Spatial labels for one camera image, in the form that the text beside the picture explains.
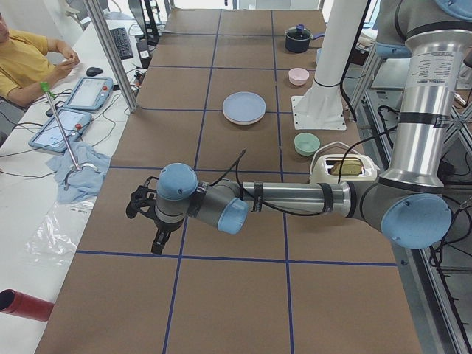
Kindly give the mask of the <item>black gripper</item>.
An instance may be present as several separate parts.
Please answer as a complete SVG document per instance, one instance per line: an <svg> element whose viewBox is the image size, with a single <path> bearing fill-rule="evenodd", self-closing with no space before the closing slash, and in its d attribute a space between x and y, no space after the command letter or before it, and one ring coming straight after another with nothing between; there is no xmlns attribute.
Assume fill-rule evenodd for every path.
<svg viewBox="0 0 472 354"><path fill-rule="evenodd" d="M184 215L156 215L154 223L157 227L156 236L151 245L153 254L162 254L172 232L178 230L184 222Z"/></svg>

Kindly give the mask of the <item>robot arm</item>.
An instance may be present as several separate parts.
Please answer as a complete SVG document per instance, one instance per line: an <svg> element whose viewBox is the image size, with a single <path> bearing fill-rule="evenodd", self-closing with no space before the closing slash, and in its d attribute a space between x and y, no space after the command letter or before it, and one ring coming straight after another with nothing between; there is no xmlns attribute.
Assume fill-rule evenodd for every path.
<svg viewBox="0 0 472 354"><path fill-rule="evenodd" d="M378 43L403 45L411 55L392 158L373 182L274 184L199 181L181 163L160 173L150 213L160 254L187 217L235 234L263 207L302 217L338 213L365 221L393 243L423 249L452 222L437 171L451 123L459 68L471 45L469 1L383 1Z"/></svg>

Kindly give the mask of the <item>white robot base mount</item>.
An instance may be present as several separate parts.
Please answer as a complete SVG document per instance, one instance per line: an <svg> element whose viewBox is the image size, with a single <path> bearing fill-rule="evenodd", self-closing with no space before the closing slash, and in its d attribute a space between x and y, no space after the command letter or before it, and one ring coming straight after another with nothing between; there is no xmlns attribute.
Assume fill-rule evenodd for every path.
<svg viewBox="0 0 472 354"><path fill-rule="evenodd" d="M367 0L333 2L313 85L304 95L292 97L295 129L347 129L340 93L341 81L368 8Z"/></svg>

